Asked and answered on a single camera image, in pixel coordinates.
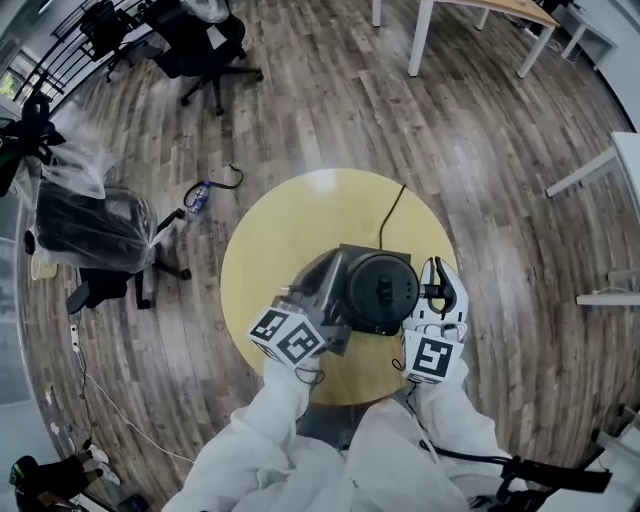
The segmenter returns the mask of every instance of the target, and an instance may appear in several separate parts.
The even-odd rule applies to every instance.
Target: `table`
[[[372,0],[372,24],[374,27],[380,26],[382,0]],[[553,30],[558,26],[558,22],[549,14],[543,11],[532,0],[421,0],[420,11],[418,13],[418,22],[416,23],[416,31],[413,36],[413,47],[411,48],[411,58],[409,59],[409,75],[416,76],[420,68],[420,60],[424,51],[424,45],[427,40],[427,32],[429,31],[429,22],[431,21],[431,11],[435,2],[443,2],[458,5],[468,5],[471,7],[480,7],[483,9],[482,15],[476,24],[478,30],[482,30],[489,16],[489,11],[499,11],[511,14],[519,18],[540,23],[544,26],[542,34],[531,49],[531,52],[518,69],[518,76],[524,78],[531,69],[531,66],[546,46],[547,41],[551,37]]]
[[[575,8],[573,4],[569,4],[565,8],[565,13],[566,15],[569,15],[572,18],[576,19],[576,21],[578,22],[578,27],[576,28],[576,31],[574,32],[573,37],[571,38],[571,41],[569,41],[564,51],[562,52],[562,58],[566,59],[567,57],[569,57],[569,54],[571,53],[571,51],[580,42],[580,39],[582,39],[582,36],[588,30],[593,35],[597,36],[602,41],[604,41],[604,43],[607,45],[607,48],[605,49],[604,53],[600,56],[600,58],[598,58],[598,60],[595,62],[593,66],[593,69],[595,71],[598,71],[598,69],[604,64],[605,60],[609,58],[609,56],[613,53],[613,51],[618,47],[617,43],[615,43],[610,37],[603,34],[602,28],[599,27],[599,25],[601,25],[602,22],[599,20],[593,19],[591,16],[589,16],[588,12],[581,13]]]
[[[597,178],[611,172],[615,166],[607,165],[617,160],[618,167],[624,172],[633,197],[636,215],[640,219],[640,135],[637,133],[613,132],[612,144],[591,161],[571,173],[566,178],[549,187],[547,196],[553,197],[574,183],[588,185]],[[610,283],[621,279],[640,276],[640,269],[616,270],[609,272],[607,278]],[[584,306],[637,306],[640,305],[640,293],[592,293],[578,295],[576,303]]]
[[[400,184],[372,172],[325,169],[295,177],[264,195],[238,224],[224,257],[222,309],[245,360],[262,374],[264,354],[246,337],[250,324],[308,263],[341,243],[377,247],[380,224]],[[444,228],[418,197],[405,190],[384,228],[383,247],[425,261],[456,260]],[[405,385],[392,359],[402,360],[400,336],[353,333],[343,357],[321,356],[326,378],[312,400],[329,405],[371,402]]]

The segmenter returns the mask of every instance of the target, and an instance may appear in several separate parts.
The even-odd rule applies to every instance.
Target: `plastic bag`
[[[149,204],[123,187],[105,191],[95,199],[40,183],[34,235],[44,261],[130,274],[153,264],[157,220]]]
[[[222,23],[229,17],[224,0],[180,0],[191,13],[208,23]]]
[[[95,140],[65,138],[67,142],[49,146],[54,158],[50,165],[42,166],[42,176],[76,194],[104,199],[104,177],[114,159]]]

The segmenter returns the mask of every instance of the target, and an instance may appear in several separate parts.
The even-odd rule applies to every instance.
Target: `black lid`
[[[359,320],[385,326],[398,324],[411,314],[419,290],[411,265],[389,253],[373,253],[350,267],[346,300]]]

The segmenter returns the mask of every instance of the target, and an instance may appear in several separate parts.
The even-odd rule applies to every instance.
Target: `white sleeve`
[[[258,489],[270,472],[288,470],[296,420],[308,403],[309,385],[298,380],[292,369],[267,358],[264,387],[204,446],[182,491],[164,512],[230,510]]]
[[[450,380],[420,385],[416,391],[418,417],[435,446],[470,455],[510,457],[498,446],[495,422],[477,412],[462,390],[468,371],[460,360]],[[467,498],[494,495],[503,482],[502,466],[442,456],[440,460],[447,477]],[[525,490],[526,485],[516,480],[510,489]]]

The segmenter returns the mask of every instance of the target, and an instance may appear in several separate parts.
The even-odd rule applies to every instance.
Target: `person's left arm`
[[[317,367],[315,358],[312,364]],[[296,420],[307,408],[309,389],[291,368],[267,359],[264,387],[205,445],[182,491],[164,511],[230,510],[265,483],[267,470],[290,469]]]

